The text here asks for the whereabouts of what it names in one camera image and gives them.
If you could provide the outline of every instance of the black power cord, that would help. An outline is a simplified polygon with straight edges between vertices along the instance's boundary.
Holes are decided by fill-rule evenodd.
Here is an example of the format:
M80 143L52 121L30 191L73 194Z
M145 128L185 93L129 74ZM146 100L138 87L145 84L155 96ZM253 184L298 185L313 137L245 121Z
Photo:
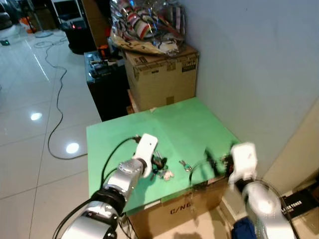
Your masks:
M57 236L59 232L61 231L63 225L72 217L78 210L83 208L85 205L91 202L91 199L86 200L85 202L81 203L79 206L77 206L75 209L73 209L66 217L60 222L58 227L55 229L52 239L57 239Z
M111 154L109 155L108 159L106 160L106 162L105 162L105 164L104 164L103 170L102 170L102 174L101 174L101 187L100 187L100 189L102 189L104 181L105 181L115 170L117 170L117 168L112 169L112 170L104 177L104 171L105 171L106 166L108 165L108 163L109 163L111 157L113 156L113 154L115 153L115 151L116 151L123 143L125 143L125 142L127 142L127 141L129 141L129 140L131 140L131 139L135 140L135 142L138 143L138 142L140 141L141 137L137 135L137 136L134 136L134 137L129 137L129 138L124 139L122 142L120 142L120 143L113 149L113 151L112 151ZM72 217L78 210L80 210L82 207L84 207L85 205L87 205L87 204L90 203L91 201L92 201L92 199L90 198L90 199L86 200L84 203L82 203L82 204L80 204L79 206L77 206L75 209L73 209L72 212L70 212L70 213L60 222L60 224L59 224L58 227L56 228L56 230L55 230L55 232L54 232L52 238L53 238L53 239L57 239L57 236L58 236L59 232L61 231L63 225L70 219L70 217Z
M103 169L102 169L102 173L101 173L101 184L100 184L100 188L103 188L103 183L105 182L106 180L106 177L104 177L104 172L105 172L105 169L106 169L106 166L108 165L111 157L113 156L113 154L115 153L115 151L125 142L129 141L129 140L135 140L136 143L139 143L140 142L140 139L141 137L140 136L134 136L134 137L129 137L129 138L126 138L124 139L122 142L120 142L114 149L113 151L111 152L110 156L108 157L108 159L106 160L104 166L103 166Z
M124 231L121 222L119 222L119 226L120 226L120 228L122 229L122 232L126 235L126 237L127 237L128 239L132 239L132 238Z
M49 153L51 154L52 157L54 158L57 158L57 159L62 159L62 160L70 160L70 159L75 159L75 158L79 158L79 157L82 157L84 155L87 155L87 153L83 153L81 155L78 155L78 156L75 156L75 157L70 157L70 158L63 158L63 157L59 157L57 155L55 155L51 149L50 149L50 140L51 140L51 137L53 135L53 133L56 131L56 129L60 126L60 124L62 123L63 121L63 112L62 110L59 108L59 98L60 98L60 93L63 89L63 77L65 76L65 74L68 72L68 70L63 67L63 66L55 66L53 65L51 62L48 61L48 51L53 47L53 46L57 46L57 45L61 45L63 44L64 42L68 41L66 39L66 37L62 37L59 41L56 41L56 42L52 42L52 41L41 41L41 42L38 42L34 45L34 48L46 48L46 51L45 51L45 58L44 60L52 67L52 68L55 68L55 69L60 69L60 70L63 70L63 74L61 75L59 81L60 81L60 88L59 88L59 91L58 91L58 94L57 94L57 98L56 98L56 108L58 109L58 111L60 112L61 114L61 117L60 117L60 120L58 122L58 124L54 127L54 129L51 131L51 133L49 134L49 137L48 137L48 142L47 142L47 147L48 147L48 151Z
M132 237L132 235L131 235L131 230L130 230L130 226L131 226L132 230L134 231L135 236L137 237L136 232L135 232L135 230L134 230L134 228L133 228L133 225L132 225L132 223L131 223L130 218L128 218L128 215L126 215L126 213L125 213L125 216L126 216L126 218L127 218L127 222L128 222L128 227L129 227L129 234L130 234L130 237Z
M192 168L191 168L191 171L189 173L189 177L188 177L188 181L189 181L189 185L192 186L192 183L191 183L191 178L193 176L193 173L195 171L196 168L198 168L199 166L203 165L203 164L206 164L208 163L206 160L202 160L202 161L199 161L197 164L195 164Z

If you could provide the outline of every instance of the green table surface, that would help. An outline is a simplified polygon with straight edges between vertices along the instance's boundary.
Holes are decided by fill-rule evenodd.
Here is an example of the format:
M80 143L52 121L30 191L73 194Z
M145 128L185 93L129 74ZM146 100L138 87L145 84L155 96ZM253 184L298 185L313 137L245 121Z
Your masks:
M231 143L238 142L197 98L160 107L154 112L144 111L89 126L87 143L90 195L98 190L102 167L116 145L127 137L143 133L158 138L156 150L167 157L168 168L174 177L169 181L158 177L151 181L151 175L140 179L124 208L125 212L189 188L189 173L178 161L184 160L193 166L205 158L204 151L207 147L219 160L229 152ZM120 162L129 160L136 147L133 140L123 144L111 158L106 173ZM218 164L218 169L224 171L222 163ZM209 165L204 164L195 170L192 181L195 184L211 178L214 178L214 174Z

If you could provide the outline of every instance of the orange object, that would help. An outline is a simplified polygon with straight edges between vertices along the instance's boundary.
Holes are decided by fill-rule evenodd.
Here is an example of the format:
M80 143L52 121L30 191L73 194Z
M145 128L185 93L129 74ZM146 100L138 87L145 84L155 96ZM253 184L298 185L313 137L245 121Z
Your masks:
M111 27L107 26L105 28L105 37L108 38L111 35Z
M108 48L109 48L108 45L102 45L98 47L98 51L102 59L106 59L108 55L108 52L107 52Z
M24 30L27 32L27 33L34 33L36 32L36 29L35 27L32 25L31 21L30 21L30 18L29 17L23 17L23 18L20 18L19 19L19 22L20 22L20 25L23 26Z

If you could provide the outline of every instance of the white wall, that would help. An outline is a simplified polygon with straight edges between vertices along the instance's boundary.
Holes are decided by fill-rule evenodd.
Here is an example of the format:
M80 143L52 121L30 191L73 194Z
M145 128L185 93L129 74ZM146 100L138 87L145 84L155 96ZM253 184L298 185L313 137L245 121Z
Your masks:
M319 1L180 2L200 52L196 94L256 143L263 176L319 95Z
M284 150L265 174L264 179L285 193L319 169L319 99Z

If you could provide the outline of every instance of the keys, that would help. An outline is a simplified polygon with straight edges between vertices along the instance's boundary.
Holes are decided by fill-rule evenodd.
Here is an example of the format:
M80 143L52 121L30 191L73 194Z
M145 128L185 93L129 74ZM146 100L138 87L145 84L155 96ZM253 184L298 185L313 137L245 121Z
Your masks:
M164 178L164 175L166 174L167 170L161 170L159 173L158 173L158 176L160 179L163 179Z
M191 166L190 166L189 164L185 163L184 160L179 161L179 163L180 163L181 165L183 165L184 170L185 170L186 172L189 172L189 171L191 170Z
M160 152L155 151L155 154L156 154L156 156L157 156L157 157L162 158L162 156L161 156Z
M151 181L154 179L154 177L157 175L159 171L157 169L153 169L153 175L151 176Z
M151 176L151 181L154 179L155 175L156 175L156 174L154 174L154 173L152 174L152 176Z

